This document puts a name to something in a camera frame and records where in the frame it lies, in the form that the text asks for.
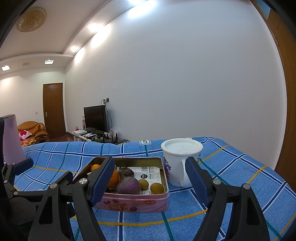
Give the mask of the small orange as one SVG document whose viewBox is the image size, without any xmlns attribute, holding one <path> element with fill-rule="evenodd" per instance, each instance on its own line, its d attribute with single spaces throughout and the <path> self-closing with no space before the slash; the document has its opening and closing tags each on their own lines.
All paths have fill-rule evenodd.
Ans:
<svg viewBox="0 0 296 241">
<path fill-rule="evenodd" d="M 99 164 L 94 164 L 91 166 L 91 172 L 96 170 L 96 169 L 99 169 L 100 168 L 100 165 Z"/>
</svg>

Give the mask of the purple round fruit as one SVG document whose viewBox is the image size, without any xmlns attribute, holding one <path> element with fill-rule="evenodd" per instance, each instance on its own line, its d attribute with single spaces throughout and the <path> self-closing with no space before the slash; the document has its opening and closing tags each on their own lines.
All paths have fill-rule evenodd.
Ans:
<svg viewBox="0 0 296 241">
<path fill-rule="evenodd" d="M 138 180 L 134 177 L 125 177 L 116 186 L 116 192 L 119 194 L 140 194 L 141 187 Z"/>
</svg>

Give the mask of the large brown round fruit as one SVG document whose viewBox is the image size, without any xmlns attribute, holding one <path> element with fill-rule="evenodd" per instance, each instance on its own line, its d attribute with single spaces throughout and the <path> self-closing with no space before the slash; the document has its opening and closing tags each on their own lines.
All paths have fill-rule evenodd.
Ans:
<svg viewBox="0 0 296 241">
<path fill-rule="evenodd" d="M 165 191 L 165 189 L 163 185 L 161 185 L 160 183 L 153 183 L 150 186 L 150 191 L 152 194 L 162 194 Z"/>
</svg>

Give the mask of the purple electric kettle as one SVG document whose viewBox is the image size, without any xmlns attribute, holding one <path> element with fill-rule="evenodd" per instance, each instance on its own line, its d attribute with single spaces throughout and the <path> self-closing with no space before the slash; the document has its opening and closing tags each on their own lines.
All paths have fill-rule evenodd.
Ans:
<svg viewBox="0 0 296 241">
<path fill-rule="evenodd" d="M 21 146 L 18 126 L 16 123 L 16 115 L 8 114 L 4 118 L 4 138 L 3 138 L 3 151 L 4 160 L 10 164 L 17 164 L 25 159 L 25 154 Z"/>
</svg>

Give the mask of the white tv stand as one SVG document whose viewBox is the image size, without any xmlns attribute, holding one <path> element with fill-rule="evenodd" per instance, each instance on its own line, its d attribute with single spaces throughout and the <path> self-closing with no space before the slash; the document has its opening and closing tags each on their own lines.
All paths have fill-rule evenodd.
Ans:
<svg viewBox="0 0 296 241">
<path fill-rule="evenodd" d="M 77 142 L 96 142 L 96 143 L 106 143 L 106 144 L 115 144 L 120 145 L 123 143 L 129 142 L 129 140 L 124 138 L 119 138 L 117 135 L 111 136 L 110 138 L 106 133 L 97 134 L 97 133 L 86 133 L 84 130 L 78 130 L 74 132 L 67 132 L 74 141 Z"/>
</svg>

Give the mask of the pink metal tin box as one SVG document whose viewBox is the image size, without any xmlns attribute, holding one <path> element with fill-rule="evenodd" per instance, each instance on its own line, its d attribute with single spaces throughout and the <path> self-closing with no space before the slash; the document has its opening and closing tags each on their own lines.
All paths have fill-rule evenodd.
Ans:
<svg viewBox="0 0 296 241">
<path fill-rule="evenodd" d="M 168 182 L 160 157 L 114 157 L 114 172 L 104 194 L 91 188 L 93 207 L 121 212 L 163 212 L 169 206 Z"/>
</svg>

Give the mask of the brown wooden door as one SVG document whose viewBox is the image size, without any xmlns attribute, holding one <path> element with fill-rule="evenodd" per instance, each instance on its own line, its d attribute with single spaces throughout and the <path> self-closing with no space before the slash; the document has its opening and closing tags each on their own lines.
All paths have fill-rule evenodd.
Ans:
<svg viewBox="0 0 296 241">
<path fill-rule="evenodd" d="M 43 112 L 45 129 L 50 139 L 66 135 L 62 83 L 43 85 Z"/>
</svg>

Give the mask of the paper leaflet in tin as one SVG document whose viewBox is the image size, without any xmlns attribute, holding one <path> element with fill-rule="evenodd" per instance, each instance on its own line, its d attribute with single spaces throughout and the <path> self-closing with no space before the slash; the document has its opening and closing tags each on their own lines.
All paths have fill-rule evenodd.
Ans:
<svg viewBox="0 0 296 241">
<path fill-rule="evenodd" d="M 130 167 L 130 169 L 134 172 L 134 178 L 147 181 L 148 188 L 154 183 L 162 183 L 161 172 L 158 167 Z"/>
</svg>

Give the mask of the black television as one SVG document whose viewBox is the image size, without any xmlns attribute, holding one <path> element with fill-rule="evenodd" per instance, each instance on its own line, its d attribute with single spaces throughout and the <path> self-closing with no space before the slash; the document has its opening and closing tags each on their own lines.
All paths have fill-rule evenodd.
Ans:
<svg viewBox="0 0 296 241">
<path fill-rule="evenodd" d="M 107 132 L 107 117 L 105 105 L 89 106 L 84 108 L 86 128 Z"/>
</svg>

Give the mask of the white floral mug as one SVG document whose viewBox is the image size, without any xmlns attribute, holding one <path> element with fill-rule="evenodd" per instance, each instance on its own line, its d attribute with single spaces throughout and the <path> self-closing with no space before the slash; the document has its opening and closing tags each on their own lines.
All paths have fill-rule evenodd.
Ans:
<svg viewBox="0 0 296 241">
<path fill-rule="evenodd" d="M 166 177 L 170 185 L 187 188 L 192 184 L 185 169 L 188 157 L 199 160 L 203 145 L 192 138 L 173 138 L 162 142 Z"/>
</svg>

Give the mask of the gold ceiling lamp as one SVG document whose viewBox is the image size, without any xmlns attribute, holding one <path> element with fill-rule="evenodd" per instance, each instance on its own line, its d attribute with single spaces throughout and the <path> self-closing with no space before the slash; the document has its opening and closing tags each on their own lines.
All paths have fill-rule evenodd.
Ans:
<svg viewBox="0 0 296 241">
<path fill-rule="evenodd" d="M 42 27 L 47 19 L 47 12 L 41 7 L 26 10 L 16 23 L 16 29 L 22 33 L 29 33 Z"/>
</svg>

